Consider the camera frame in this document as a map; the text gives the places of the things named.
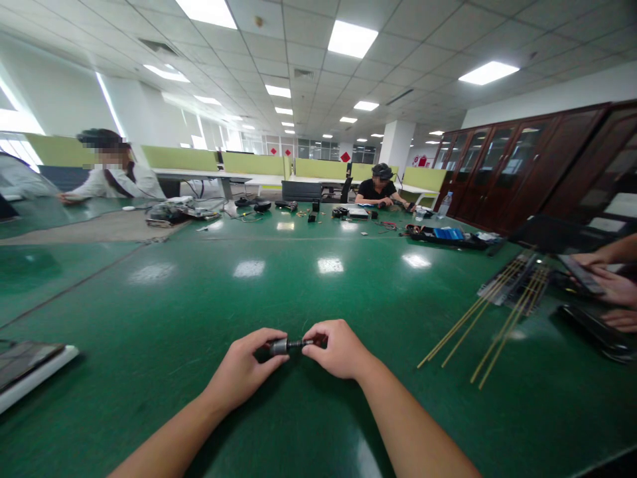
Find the black chair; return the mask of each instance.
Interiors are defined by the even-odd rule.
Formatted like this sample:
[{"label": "black chair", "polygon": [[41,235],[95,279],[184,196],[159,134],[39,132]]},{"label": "black chair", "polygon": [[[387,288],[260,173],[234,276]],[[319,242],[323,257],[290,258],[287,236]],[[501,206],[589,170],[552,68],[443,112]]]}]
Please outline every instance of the black chair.
[{"label": "black chair", "polygon": [[328,204],[346,204],[348,202],[348,195],[350,194],[350,186],[352,185],[352,178],[348,177],[343,184],[343,189],[340,192],[340,198],[327,197],[323,198],[323,202]]},{"label": "black chair", "polygon": [[323,190],[320,183],[298,183],[296,181],[282,181],[283,200],[295,200],[311,202],[320,199]]}]

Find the wall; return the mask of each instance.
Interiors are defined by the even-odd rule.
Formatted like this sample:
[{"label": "wall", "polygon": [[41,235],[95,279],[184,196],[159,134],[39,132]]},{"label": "wall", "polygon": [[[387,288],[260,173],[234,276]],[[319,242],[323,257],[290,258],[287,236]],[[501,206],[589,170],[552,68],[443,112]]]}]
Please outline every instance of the wall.
[{"label": "wall", "polygon": [[94,72],[4,33],[0,62],[45,134],[75,136],[91,127],[117,131]]},{"label": "wall", "polygon": [[637,98],[637,61],[467,111],[462,128]]}]

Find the water bottle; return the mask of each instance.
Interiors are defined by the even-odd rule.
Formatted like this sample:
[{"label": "water bottle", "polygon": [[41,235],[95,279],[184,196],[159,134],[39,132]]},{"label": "water bottle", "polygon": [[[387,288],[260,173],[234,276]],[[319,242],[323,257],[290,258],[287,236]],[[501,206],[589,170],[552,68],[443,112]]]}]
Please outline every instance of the water bottle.
[{"label": "water bottle", "polygon": [[447,215],[449,208],[451,207],[452,196],[453,196],[453,193],[449,191],[447,193],[447,196],[443,199],[443,203],[440,205],[440,208],[438,209],[438,219],[442,219],[443,217]]}]

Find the wooden stick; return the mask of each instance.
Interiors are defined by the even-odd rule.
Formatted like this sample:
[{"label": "wooden stick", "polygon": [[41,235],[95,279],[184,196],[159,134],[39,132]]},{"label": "wooden stick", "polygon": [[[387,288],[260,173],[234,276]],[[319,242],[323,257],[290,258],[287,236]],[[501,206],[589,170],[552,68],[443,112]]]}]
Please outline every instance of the wooden stick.
[{"label": "wooden stick", "polygon": [[[542,284],[544,282],[544,279],[546,278],[546,276],[547,276],[546,271],[542,270],[541,273],[538,274],[538,278],[536,279],[534,286]],[[486,382],[486,379],[489,377],[489,374],[491,373],[491,370],[493,369],[493,366],[496,364],[496,360],[498,360],[498,357],[500,356],[500,353],[502,352],[502,349],[504,348],[504,345],[506,344],[507,340],[509,339],[509,336],[511,335],[511,332],[513,331],[513,329],[516,328],[516,325],[518,324],[518,320],[522,316],[522,311],[524,310],[525,306],[526,306],[526,301],[525,301],[524,305],[522,306],[522,308],[518,311],[518,315],[513,320],[511,326],[506,331],[506,335],[502,339],[502,342],[500,343],[500,346],[498,347],[498,350],[496,351],[496,354],[493,356],[493,359],[491,360],[491,363],[489,364],[489,367],[486,369],[486,372],[484,373],[484,376],[482,377],[482,380],[480,381],[480,384],[478,385],[478,389],[479,390],[482,390],[482,387],[484,386],[484,383]]]}]

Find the white pillar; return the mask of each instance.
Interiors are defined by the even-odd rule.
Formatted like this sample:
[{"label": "white pillar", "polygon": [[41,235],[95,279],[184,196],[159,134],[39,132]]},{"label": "white pillar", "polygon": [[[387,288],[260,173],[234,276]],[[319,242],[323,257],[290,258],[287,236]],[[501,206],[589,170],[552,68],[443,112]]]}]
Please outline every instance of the white pillar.
[{"label": "white pillar", "polygon": [[383,147],[378,162],[387,163],[399,176],[402,176],[405,168],[410,165],[407,163],[410,156],[409,146],[415,129],[416,123],[398,119],[385,125]]}]

